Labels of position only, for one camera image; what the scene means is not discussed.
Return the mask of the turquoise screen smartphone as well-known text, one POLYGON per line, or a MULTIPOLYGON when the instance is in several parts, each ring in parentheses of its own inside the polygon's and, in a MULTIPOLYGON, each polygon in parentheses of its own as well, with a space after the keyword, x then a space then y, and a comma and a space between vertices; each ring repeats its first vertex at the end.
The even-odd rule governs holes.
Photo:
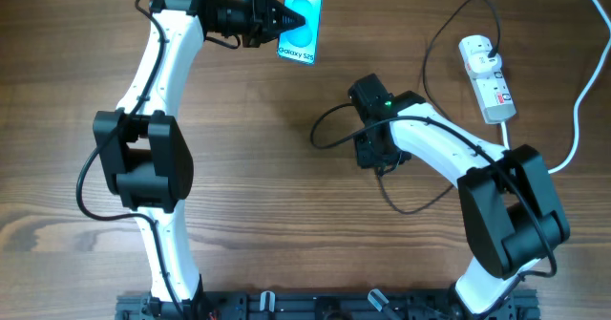
POLYGON ((284 0, 284 5, 300 14, 305 23, 280 35, 277 55, 313 65, 316 60, 323 0, 284 0))

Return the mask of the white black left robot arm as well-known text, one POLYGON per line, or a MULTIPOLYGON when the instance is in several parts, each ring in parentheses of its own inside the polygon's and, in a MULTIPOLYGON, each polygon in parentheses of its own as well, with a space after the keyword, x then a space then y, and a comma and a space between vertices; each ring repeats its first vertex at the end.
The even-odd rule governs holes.
POLYGON ((112 112, 95 115, 96 147, 110 192, 136 221, 152 272, 149 292, 120 297, 118 319, 215 319, 189 246, 185 201, 194 162, 177 116, 204 42, 219 33, 258 48, 306 19, 278 0, 150 0, 150 35, 136 76, 112 112))

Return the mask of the white power strip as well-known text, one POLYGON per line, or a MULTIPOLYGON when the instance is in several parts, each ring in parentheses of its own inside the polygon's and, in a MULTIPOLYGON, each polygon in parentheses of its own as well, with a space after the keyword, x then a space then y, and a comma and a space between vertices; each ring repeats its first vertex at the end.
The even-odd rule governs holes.
MULTIPOLYGON (((490 56, 493 44, 483 35, 471 35, 463 38, 458 48, 465 66, 467 58, 474 53, 487 53, 490 56)), ((500 124, 516 114, 516 106, 501 70, 488 78, 468 78, 487 124, 500 124)))

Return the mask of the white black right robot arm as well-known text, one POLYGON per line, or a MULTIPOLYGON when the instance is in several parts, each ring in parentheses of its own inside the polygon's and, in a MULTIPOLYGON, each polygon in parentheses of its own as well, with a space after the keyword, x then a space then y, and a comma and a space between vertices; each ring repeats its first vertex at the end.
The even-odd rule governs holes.
POLYGON ((440 116, 422 96, 389 93, 377 75, 358 79, 348 97, 365 127, 354 135, 357 163, 382 178, 413 157, 458 191, 474 255, 452 292, 463 313, 483 319, 521 279, 558 266, 554 250, 570 237, 558 192, 540 153, 480 139, 440 116))

